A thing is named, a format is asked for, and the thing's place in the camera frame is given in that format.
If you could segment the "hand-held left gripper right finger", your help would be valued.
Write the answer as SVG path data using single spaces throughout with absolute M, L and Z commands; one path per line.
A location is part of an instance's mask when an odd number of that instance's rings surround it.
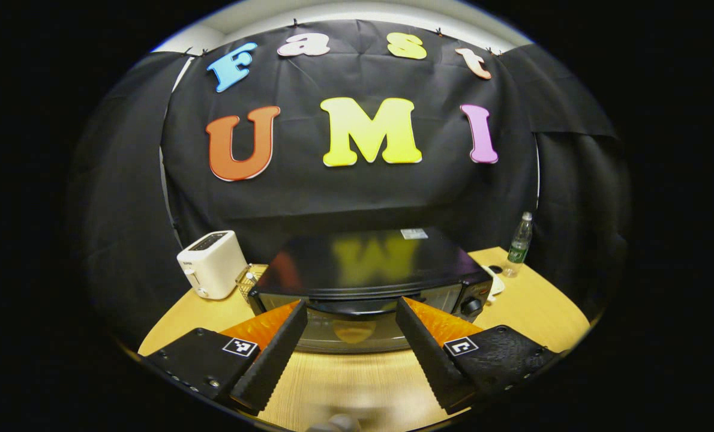
M 398 300 L 395 320 L 449 415 L 515 392 L 565 357 L 510 326 L 484 330 L 412 298 Z

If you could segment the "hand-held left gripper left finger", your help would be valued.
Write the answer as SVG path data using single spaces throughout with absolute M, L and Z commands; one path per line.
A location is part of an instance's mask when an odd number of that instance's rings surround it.
M 307 305 L 295 300 L 221 332 L 193 328 L 145 359 L 187 390 L 257 415 L 266 408 L 307 322 Z

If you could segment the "black electric oven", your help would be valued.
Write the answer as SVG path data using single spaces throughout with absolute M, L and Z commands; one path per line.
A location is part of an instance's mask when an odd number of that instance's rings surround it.
M 406 350 L 397 302 L 412 298 L 473 323 L 483 312 L 491 276 L 435 227 L 321 233 L 283 244 L 250 290 L 254 314 L 297 299 L 307 305 L 307 327 L 297 350 L 362 355 Z M 346 344 L 333 328 L 373 328 L 360 344 Z

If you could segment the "white divided dish with grains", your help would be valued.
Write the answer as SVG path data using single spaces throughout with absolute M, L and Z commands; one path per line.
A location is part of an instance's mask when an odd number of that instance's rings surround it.
M 492 279 L 492 285 L 491 285 L 489 295 L 495 296 L 495 295 L 499 295 L 500 293 L 502 293 L 505 290 L 505 284 L 503 283 L 502 279 L 500 279 L 500 277 L 499 277 L 500 274 L 494 274 L 493 272 L 491 272 L 488 269 L 488 266 L 483 265 L 482 268 L 484 271 L 486 271 L 486 273 L 489 274 L 489 276 L 491 276 L 491 279 Z

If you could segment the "white toaster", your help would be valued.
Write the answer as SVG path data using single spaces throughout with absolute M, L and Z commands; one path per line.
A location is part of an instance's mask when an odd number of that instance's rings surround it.
M 238 277 L 249 266 L 233 230 L 207 233 L 176 259 L 195 294 L 215 301 L 233 293 Z

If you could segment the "clear plastic water bottle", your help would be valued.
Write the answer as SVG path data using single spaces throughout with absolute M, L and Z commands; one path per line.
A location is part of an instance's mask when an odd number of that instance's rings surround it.
M 507 254 L 507 262 L 503 267 L 505 277 L 515 277 L 522 269 L 533 237 L 533 214 L 524 212 L 521 221 L 514 232 Z

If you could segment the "black backdrop cloth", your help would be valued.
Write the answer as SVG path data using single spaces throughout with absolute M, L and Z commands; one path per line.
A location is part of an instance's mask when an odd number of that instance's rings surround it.
M 528 267 L 587 318 L 628 252 L 624 145 L 537 44 L 501 55 L 362 20 L 145 55 L 102 99 L 67 186 L 91 303 L 140 344 L 187 292 L 176 254 L 234 230 L 250 262 L 297 235 L 436 226 L 467 251 L 533 214 Z

